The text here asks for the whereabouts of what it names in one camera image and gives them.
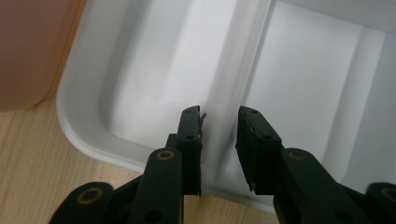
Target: white tray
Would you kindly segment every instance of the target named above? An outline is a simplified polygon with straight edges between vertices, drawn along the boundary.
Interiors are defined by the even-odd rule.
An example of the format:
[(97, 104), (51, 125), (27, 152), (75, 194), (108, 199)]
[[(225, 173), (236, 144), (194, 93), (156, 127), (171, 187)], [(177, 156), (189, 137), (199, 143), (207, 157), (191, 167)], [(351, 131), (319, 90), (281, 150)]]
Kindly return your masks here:
[(89, 156), (143, 172), (181, 111), (200, 105), (204, 193), (274, 211), (272, 197), (248, 191), (233, 148), (246, 105), (285, 147), (347, 179), (390, 25), (321, 13), (270, 0), (88, 1), (58, 92), (64, 133)]

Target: wooden surface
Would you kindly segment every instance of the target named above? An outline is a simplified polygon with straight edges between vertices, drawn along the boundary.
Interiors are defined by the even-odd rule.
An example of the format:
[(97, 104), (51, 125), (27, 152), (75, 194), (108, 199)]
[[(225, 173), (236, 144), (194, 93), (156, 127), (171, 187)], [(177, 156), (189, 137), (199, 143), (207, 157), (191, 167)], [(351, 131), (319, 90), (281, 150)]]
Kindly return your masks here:
[[(59, 127), (54, 93), (33, 107), (0, 113), (0, 223), (48, 223), (73, 189), (90, 181), (117, 188), (139, 174), (94, 160)], [(278, 223), (276, 216), (217, 197), (186, 197), (185, 223)]]

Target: white plastic container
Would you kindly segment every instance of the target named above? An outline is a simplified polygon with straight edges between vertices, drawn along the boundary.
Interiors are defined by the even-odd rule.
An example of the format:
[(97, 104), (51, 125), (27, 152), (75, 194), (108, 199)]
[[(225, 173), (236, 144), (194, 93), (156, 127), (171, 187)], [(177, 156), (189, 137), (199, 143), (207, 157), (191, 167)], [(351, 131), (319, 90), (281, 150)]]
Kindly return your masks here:
[(79, 150), (142, 172), (181, 111), (200, 105), (204, 193), (273, 211), (248, 191), (238, 107), (353, 189), (395, 183), (395, 64), (391, 0), (88, 1), (58, 116)]

